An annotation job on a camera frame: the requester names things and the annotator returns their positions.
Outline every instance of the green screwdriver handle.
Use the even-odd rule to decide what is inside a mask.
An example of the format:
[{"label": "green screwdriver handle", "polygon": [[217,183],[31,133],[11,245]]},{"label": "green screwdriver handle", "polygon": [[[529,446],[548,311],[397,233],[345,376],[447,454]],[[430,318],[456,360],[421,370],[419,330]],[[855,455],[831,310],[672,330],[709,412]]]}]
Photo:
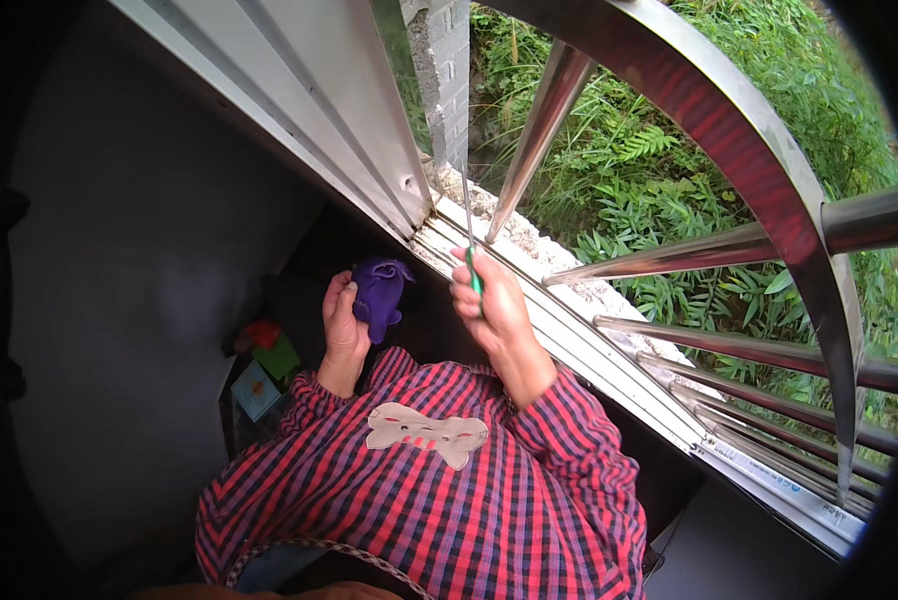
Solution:
[{"label": "green screwdriver handle", "polygon": [[[469,274],[472,276],[472,289],[476,290],[479,297],[482,297],[482,278],[476,273],[476,267],[472,264],[472,255],[476,253],[476,249],[469,246],[465,249],[465,266],[469,268]],[[479,301],[479,316],[482,314],[482,301]]]}]

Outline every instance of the right hand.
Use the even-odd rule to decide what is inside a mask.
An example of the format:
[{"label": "right hand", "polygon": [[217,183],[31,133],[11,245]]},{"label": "right hand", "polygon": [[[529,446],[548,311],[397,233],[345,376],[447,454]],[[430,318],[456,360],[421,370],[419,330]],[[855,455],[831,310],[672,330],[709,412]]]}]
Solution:
[{"label": "right hand", "polygon": [[[452,254],[465,260],[463,247],[453,248]],[[515,274],[480,247],[476,248],[472,263],[482,278],[482,297],[470,286],[472,276],[468,268],[455,267],[452,273],[455,312],[489,355],[489,362],[503,380],[509,397],[523,410],[555,381],[555,365],[532,333],[526,298]],[[482,317],[479,317],[479,301]]]}]

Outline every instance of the gray wall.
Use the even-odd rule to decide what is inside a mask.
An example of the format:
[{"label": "gray wall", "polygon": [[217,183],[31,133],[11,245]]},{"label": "gray wall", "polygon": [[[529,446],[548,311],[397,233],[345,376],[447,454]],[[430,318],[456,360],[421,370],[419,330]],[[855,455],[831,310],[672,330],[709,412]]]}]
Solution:
[{"label": "gray wall", "polygon": [[813,598],[838,568],[755,502],[713,479],[652,547],[666,557],[646,582],[652,600]]},{"label": "gray wall", "polygon": [[469,2],[400,0],[432,154],[456,169],[469,154]]},{"label": "gray wall", "polygon": [[219,349],[322,200],[81,23],[25,121],[12,186],[13,418],[29,481],[78,564],[190,526],[226,464]]}]

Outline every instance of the weeds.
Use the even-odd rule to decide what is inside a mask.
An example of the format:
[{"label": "weeds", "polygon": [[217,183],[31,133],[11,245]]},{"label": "weeds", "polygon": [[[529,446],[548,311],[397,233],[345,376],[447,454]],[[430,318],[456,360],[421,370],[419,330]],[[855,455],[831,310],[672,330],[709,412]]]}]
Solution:
[{"label": "weeds", "polygon": [[[878,96],[801,0],[674,2],[774,106],[822,184],[827,202],[898,184]],[[498,192],[550,42],[524,23],[473,7],[473,53],[490,99],[476,108],[495,158],[481,183]],[[592,262],[752,222],[735,190],[682,131],[599,67],[536,173],[522,210]],[[898,356],[898,248],[859,252],[866,351]],[[622,279],[616,288],[653,321],[811,344],[813,330],[781,263]],[[824,379],[690,351],[731,378],[820,406]],[[774,415],[780,423],[793,424]],[[869,390],[866,417],[898,431],[898,396]],[[876,458],[885,462],[885,457]]]}]

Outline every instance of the concrete wall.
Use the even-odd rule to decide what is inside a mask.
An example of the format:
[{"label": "concrete wall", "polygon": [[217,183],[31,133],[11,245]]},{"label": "concrete wall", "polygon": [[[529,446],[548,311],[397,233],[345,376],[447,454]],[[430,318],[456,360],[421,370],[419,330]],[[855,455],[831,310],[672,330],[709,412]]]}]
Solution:
[{"label": "concrete wall", "polygon": [[402,0],[432,153],[458,168],[469,152],[469,3]]},{"label": "concrete wall", "polygon": [[191,527],[227,462],[220,342],[322,205],[111,35],[83,22],[54,57],[12,173],[32,199],[10,235],[13,418],[83,568]]}]

